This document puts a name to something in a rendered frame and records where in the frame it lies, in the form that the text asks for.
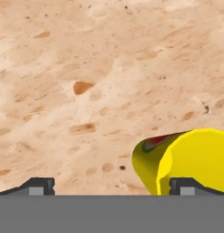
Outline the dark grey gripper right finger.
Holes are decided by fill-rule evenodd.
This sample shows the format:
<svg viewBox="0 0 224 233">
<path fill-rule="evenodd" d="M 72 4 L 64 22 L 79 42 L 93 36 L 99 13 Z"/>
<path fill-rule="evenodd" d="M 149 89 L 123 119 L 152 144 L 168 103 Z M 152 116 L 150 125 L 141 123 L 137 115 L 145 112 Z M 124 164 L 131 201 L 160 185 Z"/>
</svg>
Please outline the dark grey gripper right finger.
<svg viewBox="0 0 224 233">
<path fill-rule="evenodd" d="M 169 186 L 171 196 L 224 195 L 224 192 L 202 186 L 192 177 L 172 177 Z"/>
</svg>

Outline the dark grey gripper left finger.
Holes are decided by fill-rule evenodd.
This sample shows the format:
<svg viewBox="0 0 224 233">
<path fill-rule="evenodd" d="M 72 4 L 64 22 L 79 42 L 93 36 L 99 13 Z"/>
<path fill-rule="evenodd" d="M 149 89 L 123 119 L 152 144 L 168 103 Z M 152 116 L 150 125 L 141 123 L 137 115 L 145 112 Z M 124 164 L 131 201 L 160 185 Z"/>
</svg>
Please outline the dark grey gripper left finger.
<svg viewBox="0 0 224 233">
<path fill-rule="evenodd" d="M 55 179 L 53 177 L 31 177 L 19 187 L 0 192 L 0 196 L 53 196 Z"/>
</svg>

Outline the yellow cup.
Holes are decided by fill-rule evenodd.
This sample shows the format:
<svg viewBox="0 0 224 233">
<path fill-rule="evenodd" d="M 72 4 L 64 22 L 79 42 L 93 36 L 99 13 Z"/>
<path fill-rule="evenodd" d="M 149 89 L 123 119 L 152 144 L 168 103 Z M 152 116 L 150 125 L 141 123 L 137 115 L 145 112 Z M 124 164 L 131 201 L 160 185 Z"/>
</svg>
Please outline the yellow cup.
<svg viewBox="0 0 224 233">
<path fill-rule="evenodd" d="M 146 138 L 134 148 L 132 165 L 152 195 L 170 196 L 172 177 L 192 177 L 224 192 L 224 131 L 201 128 Z"/>
</svg>

